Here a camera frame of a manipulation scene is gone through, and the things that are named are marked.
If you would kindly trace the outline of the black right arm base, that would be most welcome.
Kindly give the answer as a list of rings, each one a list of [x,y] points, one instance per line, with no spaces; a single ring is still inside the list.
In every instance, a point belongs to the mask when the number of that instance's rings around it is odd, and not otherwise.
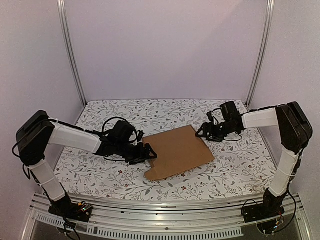
[[[242,206],[241,215],[244,218],[244,222],[256,222],[284,214],[283,200],[285,197],[286,193],[275,197],[267,189],[263,195],[262,203],[255,203],[249,206],[245,206],[245,203]]]

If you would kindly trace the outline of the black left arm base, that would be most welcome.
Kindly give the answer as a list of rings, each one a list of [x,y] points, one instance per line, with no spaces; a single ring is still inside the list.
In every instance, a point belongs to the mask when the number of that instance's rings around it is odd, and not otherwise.
[[[50,201],[49,213],[66,219],[88,223],[93,211],[93,205],[85,201],[73,203],[68,195],[57,201]]]

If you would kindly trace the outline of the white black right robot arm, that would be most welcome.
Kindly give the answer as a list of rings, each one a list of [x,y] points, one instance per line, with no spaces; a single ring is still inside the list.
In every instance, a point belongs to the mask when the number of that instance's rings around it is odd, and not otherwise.
[[[251,129],[276,129],[280,137],[281,155],[266,194],[274,199],[287,195],[313,136],[312,125],[299,103],[293,101],[240,113],[235,102],[228,101],[220,105],[218,110],[223,121],[217,122],[213,112],[207,112],[208,121],[196,131],[196,137],[221,143],[230,134],[241,134]]]

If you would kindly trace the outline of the brown cardboard box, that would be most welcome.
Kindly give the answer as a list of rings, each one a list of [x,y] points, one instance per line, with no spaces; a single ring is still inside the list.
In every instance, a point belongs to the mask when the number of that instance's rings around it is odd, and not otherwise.
[[[144,173],[149,181],[164,180],[215,159],[191,125],[147,136],[143,142],[150,144],[157,154],[157,158],[149,161],[151,169]]]

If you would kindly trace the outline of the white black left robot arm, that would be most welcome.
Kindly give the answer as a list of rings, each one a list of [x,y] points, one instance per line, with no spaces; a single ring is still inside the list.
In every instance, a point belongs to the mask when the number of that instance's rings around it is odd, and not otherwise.
[[[116,155],[129,165],[136,165],[157,158],[149,143],[143,143],[144,132],[136,130],[126,119],[116,116],[112,129],[87,130],[37,111],[16,133],[12,154],[29,169],[38,185],[55,202],[55,209],[63,216],[74,213],[74,205],[66,200],[67,193],[46,161],[49,145],[58,145],[92,153],[104,158]]]

